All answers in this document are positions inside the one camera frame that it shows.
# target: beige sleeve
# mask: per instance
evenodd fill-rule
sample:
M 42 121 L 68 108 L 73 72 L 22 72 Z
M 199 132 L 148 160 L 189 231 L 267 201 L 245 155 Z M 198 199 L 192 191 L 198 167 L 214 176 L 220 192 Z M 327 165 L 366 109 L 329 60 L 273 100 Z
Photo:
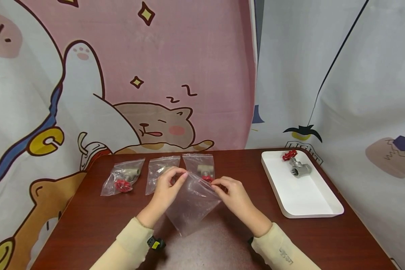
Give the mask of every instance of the beige sleeve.
M 149 251 L 148 239 L 153 230 L 143 227 L 137 218 L 131 219 L 112 245 L 90 270 L 134 270 L 145 261 Z
M 252 248 L 273 270 L 320 270 L 276 223 L 268 233 L 253 239 Z

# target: black wrist strap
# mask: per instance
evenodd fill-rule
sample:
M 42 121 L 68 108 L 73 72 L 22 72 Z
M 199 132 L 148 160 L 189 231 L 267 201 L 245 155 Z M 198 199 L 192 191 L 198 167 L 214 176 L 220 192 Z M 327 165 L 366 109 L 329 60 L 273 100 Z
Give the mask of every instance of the black wrist strap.
M 165 242 L 161 238 L 155 238 L 151 236 L 150 239 L 147 241 L 148 246 L 155 251 L 163 250 L 166 246 Z

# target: left hand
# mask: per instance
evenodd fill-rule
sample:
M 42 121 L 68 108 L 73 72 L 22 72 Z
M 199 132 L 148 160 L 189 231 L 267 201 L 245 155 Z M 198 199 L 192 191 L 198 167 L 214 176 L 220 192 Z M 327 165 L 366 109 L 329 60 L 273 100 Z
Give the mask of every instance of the left hand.
M 182 174 L 174 185 L 171 179 L 176 174 Z M 156 189 L 149 204 L 136 216 L 138 221 L 146 228 L 153 228 L 157 220 L 173 203 L 178 191 L 185 183 L 188 172 L 183 168 L 171 167 L 157 179 Z

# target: blue stripe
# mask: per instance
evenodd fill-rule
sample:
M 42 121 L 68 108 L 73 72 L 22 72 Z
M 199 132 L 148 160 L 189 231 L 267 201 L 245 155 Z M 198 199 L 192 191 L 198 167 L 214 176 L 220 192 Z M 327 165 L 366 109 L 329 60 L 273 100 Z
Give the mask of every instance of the blue stripe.
M 49 116 L 45 119 L 43 124 L 40 125 L 37 129 L 35 129 L 32 133 L 28 134 L 24 137 L 23 140 L 18 142 L 15 145 L 12 145 L 7 151 L 4 153 L 0 160 L 0 181 L 5 176 L 6 172 L 11 167 L 14 160 L 22 154 L 29 142 L 35 137 L 37 134 L 41 133 L 42 131 L 53 127 L 56 124 L 56 116 L 57 116 L 57 104 L 59 102 L 61 94 L 61 87 L 57 87 L 51 95 L 51 105 L 49 106 Z

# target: cat ear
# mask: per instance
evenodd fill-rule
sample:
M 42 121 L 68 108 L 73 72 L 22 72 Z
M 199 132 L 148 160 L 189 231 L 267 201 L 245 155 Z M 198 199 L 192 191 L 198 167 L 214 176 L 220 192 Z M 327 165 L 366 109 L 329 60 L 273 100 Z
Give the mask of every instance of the cat ear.
M 174 109 L 173 112 L 175 114 L 178 114 L 179 116 L 183 116 L 187 119 L 191 116 L 192 109 L 191 108 L 178 108 L 178 109 Z

